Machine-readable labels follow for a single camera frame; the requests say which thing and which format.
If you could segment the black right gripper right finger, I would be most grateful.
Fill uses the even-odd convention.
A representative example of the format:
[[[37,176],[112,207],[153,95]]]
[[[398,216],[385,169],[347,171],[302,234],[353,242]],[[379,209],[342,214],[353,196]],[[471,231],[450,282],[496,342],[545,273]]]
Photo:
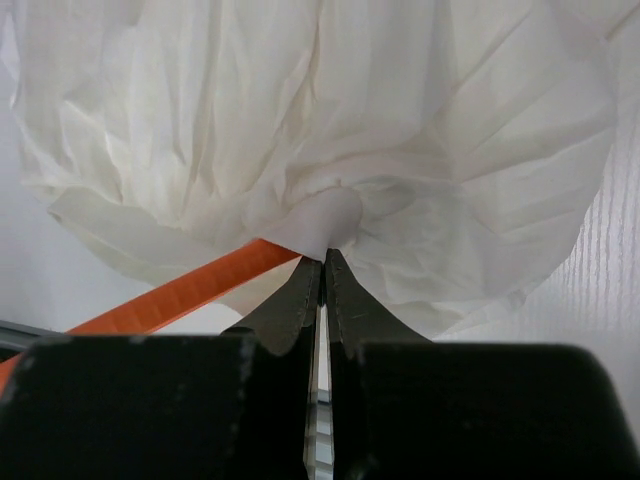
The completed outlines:
[[[331,360],[351,360],[363,342],[429,343],[360,284],[340,250],[327,251],[324,271]]]

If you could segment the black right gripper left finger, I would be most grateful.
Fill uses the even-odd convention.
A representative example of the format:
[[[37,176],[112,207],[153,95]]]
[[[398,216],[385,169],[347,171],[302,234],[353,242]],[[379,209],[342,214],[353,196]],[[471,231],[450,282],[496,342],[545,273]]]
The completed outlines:
[[[319,305],[321,263],[302,258],[288,280],[223,335],[248,335],[271,355],[311,355]]]

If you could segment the orange plastic hanger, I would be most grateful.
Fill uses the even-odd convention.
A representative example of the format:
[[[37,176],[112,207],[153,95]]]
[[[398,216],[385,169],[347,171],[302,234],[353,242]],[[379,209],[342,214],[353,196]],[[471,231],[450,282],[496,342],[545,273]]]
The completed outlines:
[[[257,239],[86,321],[68,333],[150,334],[299,257],[294,251]]]

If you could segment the white skirt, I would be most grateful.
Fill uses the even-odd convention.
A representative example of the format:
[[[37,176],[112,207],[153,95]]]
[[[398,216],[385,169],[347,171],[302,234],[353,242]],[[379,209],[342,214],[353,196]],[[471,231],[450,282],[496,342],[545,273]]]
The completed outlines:
[[[623,103],[635,1],[8,1],[22,179],[152,285],[255,239],[424,335],[570,254]]]

